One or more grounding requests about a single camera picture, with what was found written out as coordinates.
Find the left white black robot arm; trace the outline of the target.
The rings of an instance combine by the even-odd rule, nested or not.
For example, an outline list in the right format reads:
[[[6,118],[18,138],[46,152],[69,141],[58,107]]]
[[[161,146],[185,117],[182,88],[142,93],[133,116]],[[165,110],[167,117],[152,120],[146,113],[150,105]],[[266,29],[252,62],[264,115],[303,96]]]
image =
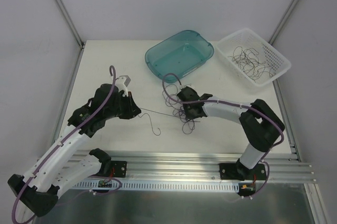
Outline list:
[[[126,76],[119,77],[115,85],[102,84],[94,97],[73,112],[62,135],[42,158],[23,175],[10,177],[7,183],[16,196],[12,212],[21,202],[35,216],[42,217],[56,206],[66,191],[89,176],[109,181],[125,177],[126,162],[112,161],[109,154],[99,148],[91,150],[74,167],[63,167],[107,120],[132,119],[141,113],[127,89],[128,84]]]

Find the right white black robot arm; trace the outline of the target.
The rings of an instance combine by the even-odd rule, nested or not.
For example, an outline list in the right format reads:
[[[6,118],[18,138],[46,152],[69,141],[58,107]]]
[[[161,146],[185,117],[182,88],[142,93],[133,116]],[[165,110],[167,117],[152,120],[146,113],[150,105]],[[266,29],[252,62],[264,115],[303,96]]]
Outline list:
[[[211,94],[199,96],[191,87],[182,88],[177,97],[188,119],[216,117],[242,126],[249,143],[236,163],[225,168],[224,174],[230,179],[249,179],[254,175],[256,165],[277,144],[276,141],[284,139],[284,123],[261,99],[237,104]]]

